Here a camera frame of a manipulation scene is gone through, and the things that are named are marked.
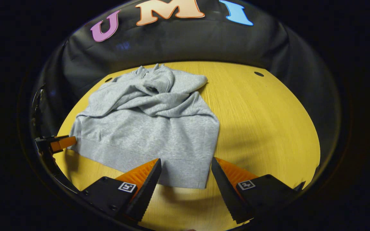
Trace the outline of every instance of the gray sweatshirt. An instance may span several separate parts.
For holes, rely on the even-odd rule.
[[[219,132],[196,91],[206,83],[163,64],[114,78],[76,116],[70,149],[122,172],[160,158],[160,184],[204,189]]]

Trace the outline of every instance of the blue letter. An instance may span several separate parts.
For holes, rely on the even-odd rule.
[[[244,7],[235,3],[231,3],[224,0],[219,0],[220,3],[225,4],[228,8],[229,16],[226,16],[226,19],[232,22],[237,22],[244,25],[254,25],[245,15],[243,11]]]

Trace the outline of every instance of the wooden table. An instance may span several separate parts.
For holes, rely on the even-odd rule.
[[[220,121],[215,157],[258,176],[272,174],[292,188],[302,181],[306,181],[305,186],[310,183],[320,161],[317,133],[304,107],[276,77],[265,69],[232,63],[195,61],[165,65],[208,78],[199,92]],[[104,77],[75,105],[58,135],[69,134],[75,116],[87,107],[88,97],[105,80],[135,69]],[[54,157],[79,190],[102,176],[122,174],[71,150],[65,149]],[[237,226],[211,172],[204,190],[158,184],[139,224],[169,231],[218,231]]]

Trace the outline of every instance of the circular table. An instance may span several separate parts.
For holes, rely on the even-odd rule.
[[[292,188],[303,181],[305,187],[310,183],[320,163],[318,136],[304,107],[275,76],[265,69],[233,63],[187,61],[165,65],[208,78],[199,92],[220,122],[215,157],[257,176],[272,174]],[[137,68],[105,76],[71,110],[58,135],[69,134],[75,116],[87,107],[88,97],[107,79]],[[122,174],[72,150],[65,149],[54,157],[79,190],[100,177]],[[238,226],[211,172],[204,190],[158,184],[139,225],[169,231],[217,231]]]

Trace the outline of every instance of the orange letter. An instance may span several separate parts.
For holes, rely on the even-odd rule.
[[[156,22],[158,18],[152,15],[153,11],[164,19],[169,19],[177,7],[179,9],[179,12],[175,15],[177,18],[203,18],[205,16],[204,13],[199,11],[197,0],[172,0],[170,3],[150,0],[135,7],[141,9],[141,19],[137,22],[137,25]]]

